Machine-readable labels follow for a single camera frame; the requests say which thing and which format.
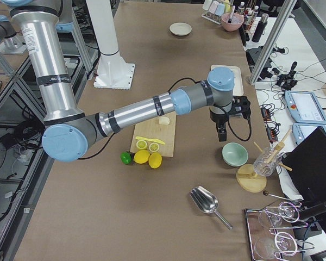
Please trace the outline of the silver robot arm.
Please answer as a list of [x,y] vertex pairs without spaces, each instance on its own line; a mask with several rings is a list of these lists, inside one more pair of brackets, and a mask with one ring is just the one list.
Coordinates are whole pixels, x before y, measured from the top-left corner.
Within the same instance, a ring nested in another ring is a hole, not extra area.
[[227,138],[230,116],[250,117],[250,102],[244,96],[233,95],[234,74],[226,67],[214,68],[206,80],[193,86],[87,116],[77,107],[58,39],[59,32],[73,30],[72,2],[6,1],[6,5],[23,33],[47,111],[42,146],[55,160],[83,160],[87,150],[102,138],[111,138],[125,127],[171,112],[183,115],[209,107],[220,141]]

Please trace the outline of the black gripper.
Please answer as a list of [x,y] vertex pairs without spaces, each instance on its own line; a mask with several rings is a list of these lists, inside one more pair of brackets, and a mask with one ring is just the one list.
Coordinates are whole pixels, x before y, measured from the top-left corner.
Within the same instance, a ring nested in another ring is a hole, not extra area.
[[218,140],[227,140],[226,123],[231,116],[242,116],[250,125],[250,100],[246,96],[234,96],[231,102],[221,107],[214,105],[210,107],[210,118],[216,124]]

